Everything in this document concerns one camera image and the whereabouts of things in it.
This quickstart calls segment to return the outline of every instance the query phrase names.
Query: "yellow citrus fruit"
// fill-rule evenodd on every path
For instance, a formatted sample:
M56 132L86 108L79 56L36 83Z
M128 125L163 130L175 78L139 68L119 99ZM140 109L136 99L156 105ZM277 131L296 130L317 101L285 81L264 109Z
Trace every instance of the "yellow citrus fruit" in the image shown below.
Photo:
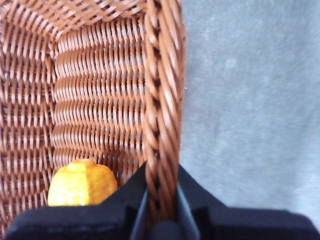
M91 159L77 159L54 175L48 193L49 206L100 204L118 188L113 172Z

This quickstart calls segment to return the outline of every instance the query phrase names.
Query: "black plastic part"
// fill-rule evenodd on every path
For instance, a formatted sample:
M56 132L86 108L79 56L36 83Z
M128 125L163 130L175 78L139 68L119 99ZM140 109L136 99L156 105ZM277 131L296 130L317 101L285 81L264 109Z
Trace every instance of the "black plastic part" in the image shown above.
M100 205L41 207L21 213L6 240L128 239L146 189L145 169Z
M174 221L162 221L154 225L147 240L185 240L182 227Z
M201 239L320 240L316 228L305 216L288 211L226 207L182 167L179 184ZM42 207L20 214L7 230L6 240L128 239L145 190L143 165L100 205Z

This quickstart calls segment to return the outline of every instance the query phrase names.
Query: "wicker basket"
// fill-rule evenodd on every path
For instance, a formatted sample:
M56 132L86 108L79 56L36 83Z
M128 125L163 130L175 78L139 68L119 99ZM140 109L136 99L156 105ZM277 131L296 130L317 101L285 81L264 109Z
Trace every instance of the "wicker basket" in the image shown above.
M120 185L147 160L151 222L175 218L184 100L179 0L4 0L0 226L75 158Z

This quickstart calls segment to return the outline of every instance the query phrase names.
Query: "gray carpet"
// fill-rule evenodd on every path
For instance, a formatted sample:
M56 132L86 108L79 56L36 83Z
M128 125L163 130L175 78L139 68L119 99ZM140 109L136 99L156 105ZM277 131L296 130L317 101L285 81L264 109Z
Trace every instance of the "gray carpet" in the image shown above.
M185 0L181 163L228 206L320 229L320 1Z

